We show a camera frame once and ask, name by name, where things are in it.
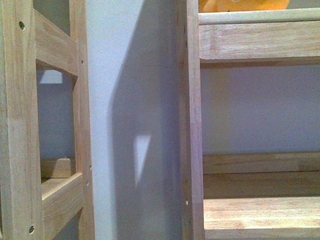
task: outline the wooden rung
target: wooden rung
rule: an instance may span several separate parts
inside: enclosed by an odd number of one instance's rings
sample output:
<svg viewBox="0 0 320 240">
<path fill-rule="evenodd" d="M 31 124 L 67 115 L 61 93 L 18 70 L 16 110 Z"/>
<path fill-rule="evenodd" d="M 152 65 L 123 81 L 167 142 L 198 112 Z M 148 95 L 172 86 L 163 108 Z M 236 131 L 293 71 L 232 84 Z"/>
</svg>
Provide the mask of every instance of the wooden rung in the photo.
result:
<svg viewBox="0 0 320 240">
<path fill-rule="evenodd" d="M 76 161 L 70 158 L 41 159 L 42 179 L 67 179 L 76 173 Z"/>
<path fill-rule="evenodd" d="M 320 171 L 320 152 L 203 156 L 204 174 Z"/>
<path fill-rule="evenodd" d="M 204 232 L 206 240 L 317 238 L 320 197 L 204 200 Z"/>
<path fill-rule="evenodd" d="M 78 75 L 77 43 L 51 21 L 34 10 L 36 63 L 41 69 Z"/>
<path fill-rule="evenodd" d="M 83 175 L 49 179 L 41 184 L 44 239 L 52 240 L 84 205 Z"/>
<path fill-rule="evenodd" d="M 283 23 L 320 20 L 320 8 L 199 13 L 199 25 Z"/>
</svg>

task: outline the light wood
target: light wood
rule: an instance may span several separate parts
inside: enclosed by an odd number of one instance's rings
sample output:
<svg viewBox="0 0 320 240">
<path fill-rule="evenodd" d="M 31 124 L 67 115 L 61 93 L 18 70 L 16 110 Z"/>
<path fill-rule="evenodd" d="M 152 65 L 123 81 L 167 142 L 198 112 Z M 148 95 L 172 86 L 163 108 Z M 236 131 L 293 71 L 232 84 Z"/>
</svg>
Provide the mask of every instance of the light wood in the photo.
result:
<svg viewBox="0 0 320 240">
<path fill-rule="evenodd" d="M 78 44 L 78 78 L 74 79 L 73 114 L 76 171 L 83 174 L 83 209 L 79 214 L 79 240 L 95 239 L 90 136 L 87 23 L 85 0 L 70 0 L 70 35 Z"/>
<path fill-rule="evenodd" d="M 36 10 L 34 15 L 37 64 L 77 76 L 76 41 Z"/>
<path fill-rule="evenodd" d="M 320 8 L 199 13 L 199 25 L 319 21 Z"/>
<path fill-rule="evenodd" d="M 84 204 L 83 176 L 49 179 L 42 185 L 44 239 L 52 240 Z"/>
<path fill-rule="evenodd" d="M 320 152 L 203 156 L 204 174 L 320 171 Z"/>
<path fill-rule="evenodd" d="M 33 1 L 1 0 L 0 4 L 2 234 L 4 240 L 41 240 L 44 231 Z"/>
<path fill-rule="evenodd" d="M 76 173 L 75 159 L 46 158 L 41 159 L 42 179 L 67 179 Z"/>
<path fill-rule="evenodd" d="M 320 59 L 320 21 L 203 25 L 202 63 Z"/>
<path fill-rule="evenodd" d="M 208 199 L 205 239 L 320 237 L 320 197 Z"/>
<path fill-rule="evenodd" d="M 205 174 L 205 199 L 320 196 L 320 171 Z"/>
<path fill-rule="evenodd" d="M 177 0 L 182 239 L 203 240 L 198 1 Z"/>
</svg>

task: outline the wood grain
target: wood grain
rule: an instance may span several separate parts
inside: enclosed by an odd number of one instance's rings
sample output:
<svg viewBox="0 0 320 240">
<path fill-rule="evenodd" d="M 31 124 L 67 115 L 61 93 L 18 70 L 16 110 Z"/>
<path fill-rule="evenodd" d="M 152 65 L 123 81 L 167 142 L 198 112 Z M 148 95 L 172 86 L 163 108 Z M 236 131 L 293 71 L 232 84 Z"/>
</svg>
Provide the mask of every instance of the wood grain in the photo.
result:
<svg viewBox="0 0 320 240">
<path fill-rule="evenodd" d="M 320 8 L 199 13 L 199 25 L 319 21 Z"/>
<path fill-rule="evenodd" d="M 3 239 L 40 240 L 44 235 L 33 1 L 2 0 L 0 4 Z"/>
<path fill-rule="evenodd" d="M 34 15 L 37 64 L 77 76 L 76 41 L 36 10 Z"/>
<path fill-rule="evenodd" d="M 177 0 L 182 238 L 204 239 L 198 1 Z"/>
<path fill-rule="evenodd" d="M 205 199 L 320 196 L 320 171 L 205 174 Z"/>
<path fill-rule="evenodd" d="M 320 197 L 208 199 L 205 239 L 320 237 Z"/>
<path fill-rule="evenodd" d="M 320 171 L 320 152 L 203 156 L 204 174 Z"/>
<path fill-rule="evenodd" d="M 52 240 L 83 207 L 83 176 L 49 179 L 41 187 L 44 239 Z"/>
<path fill-rule="evenodd" d="M 42 179 L 67 179 L 76 173 L 76 163 L 70 158 L 41 159 Z"/>
<path fill-rule="evenodd" d="M 203 63 L 320 59 L 320 21 L 203 25 Z"/>
<path fill-rule="evenodd" d="M 70 35 L 77 42 L 78 78 L 74 79 L 73 115 L 75 162 L 83 174 L 84 205 L 79 215 L 79 240 L 95 239 L 90 110 L 88 86 L 87 18 L 85 0 L 69 0 Z"/>
</svg>

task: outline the wooden shelf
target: wooden shelf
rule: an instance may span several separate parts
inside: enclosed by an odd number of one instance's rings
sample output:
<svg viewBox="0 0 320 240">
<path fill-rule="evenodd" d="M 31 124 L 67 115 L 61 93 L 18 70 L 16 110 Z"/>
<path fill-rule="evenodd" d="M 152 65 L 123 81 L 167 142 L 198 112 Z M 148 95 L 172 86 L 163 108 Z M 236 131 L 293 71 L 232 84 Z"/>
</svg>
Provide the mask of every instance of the wooden shelf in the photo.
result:
<svg viewBox="0 0 320 240">
<path fill-rule="evenodd" d="M 199 14 L 201 63 L 320 60 L 320 8 Z"/>
<path fill-rule="evenodd" d="M 205 239 L 320 237 L 320 172 L 205 174 Z"/>
<path fill-rule="evenodd" d="M 204 200 L 205 239 L 320 237 L 320 197 Z"/>
<path fill-rule="evenodd" d="M 320 152 L 203 155 L 203 174 L 320 171 Z"/>
</svg>

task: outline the wooden shelf board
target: wooden shelf board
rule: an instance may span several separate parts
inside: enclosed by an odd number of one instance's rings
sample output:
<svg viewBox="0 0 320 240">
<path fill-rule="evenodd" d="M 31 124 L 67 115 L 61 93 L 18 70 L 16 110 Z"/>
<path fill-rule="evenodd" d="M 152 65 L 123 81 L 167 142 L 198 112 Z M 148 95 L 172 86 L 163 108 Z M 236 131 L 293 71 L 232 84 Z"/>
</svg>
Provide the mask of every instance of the wooden shelf board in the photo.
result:
<svg viewBox="0 0 320 240">
<path fill-rule="evenodd" d="M 320 172 L 205 174 L 205 239 L 320 237 Z"/>
<path fill-rule="evenodd" d="M 52 240 L 84 205 L 83 175 L 43 179 L 44 238 Z"/>
<path fill-rule="evenodd" d="M 204 200 L 205 239 L 320 237 L 320 197 Z"/>
<path fill-rule="evenodd" d="M 36 65 L 78 76 L 78 47 L 75 40 L 34 10 Z"/>
<path fill-rule="evenodd" d="M 320 171 L 320 152 L 203 155 L 204 174 Z"/>
<path fill-rule="evenodd" d="M 203 175 L 204 199 L 320 196 L 320 171 Z"/>
<path fill-rule="evenodd" d="M 320 60 L 320 21 L 199 26 L 200 61 L 275 62 Z"/>
<path fill-rule="evenodd" d="M 199 13 L 199 25 L 254 24 L 320 20 L 320 8 Z"/>
</svg>

